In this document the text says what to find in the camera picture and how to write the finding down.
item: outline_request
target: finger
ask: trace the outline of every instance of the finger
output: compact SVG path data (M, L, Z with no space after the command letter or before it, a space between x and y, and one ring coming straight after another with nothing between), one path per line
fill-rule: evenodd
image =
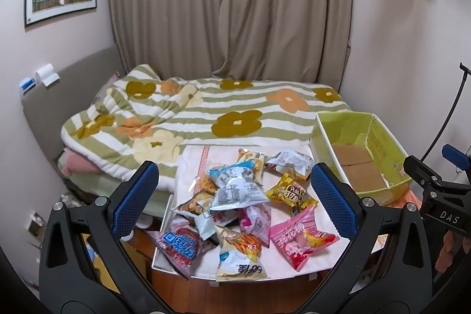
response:
M445 250L445 247L442 247L437 262L435 263L435 269L437 270L437 272L444 273L447 271L447 269L452 263L453 255L451 253L448 253Z
M464 238L463 239L463 250L466 254L468 254L469 250L471 249L471 238Z
M443 237L443 247L445 248L446 252L451 252L454 242L455 237L453 236L453 232L448 231L447 234L445 234Z

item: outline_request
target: wall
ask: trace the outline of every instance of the wall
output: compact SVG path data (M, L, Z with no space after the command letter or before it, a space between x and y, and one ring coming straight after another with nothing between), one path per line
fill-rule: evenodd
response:
M356 110L373 112L409 154L429 147L458 91L459 63L471 67L471 0L353 0L351 54L341 95ZM453 180L441 158L450 143L471 144L471 81L426 163Z
M0 245L15 269L37 282L39 251L25 226L33 211L47 218L64 191L28 124L18 84L41 66L63 68L114 44L108 0L97 9L39 22L25 31L23 0L1 0L0 47L2 118L0 119Z

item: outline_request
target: striped blanket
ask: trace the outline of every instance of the striped blanket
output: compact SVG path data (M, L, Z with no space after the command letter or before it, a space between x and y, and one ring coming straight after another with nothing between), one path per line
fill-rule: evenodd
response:
M187 145L292 146L309 142L314 115L349 109L320 84L220 79L162 81L148 65L117 80L103 101L62 127L65 145L128 180L158 164L158 189L173 190Z

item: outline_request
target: curtain fold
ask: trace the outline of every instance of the curtain fold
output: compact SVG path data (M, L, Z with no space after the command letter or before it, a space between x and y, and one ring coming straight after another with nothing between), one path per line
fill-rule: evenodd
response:
M163 78L321 82L338 89L351 0L110 0L128 69Z

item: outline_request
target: pink cloth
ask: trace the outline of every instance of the pink cloth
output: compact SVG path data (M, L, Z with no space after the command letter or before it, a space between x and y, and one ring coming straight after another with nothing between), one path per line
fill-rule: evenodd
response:
M99 175L103 171L98 168L93 162L88 160L85 156L73 151L72 149L65 148L64 168L62 174L65 177L72 176L72 173L85 173L88 175Z

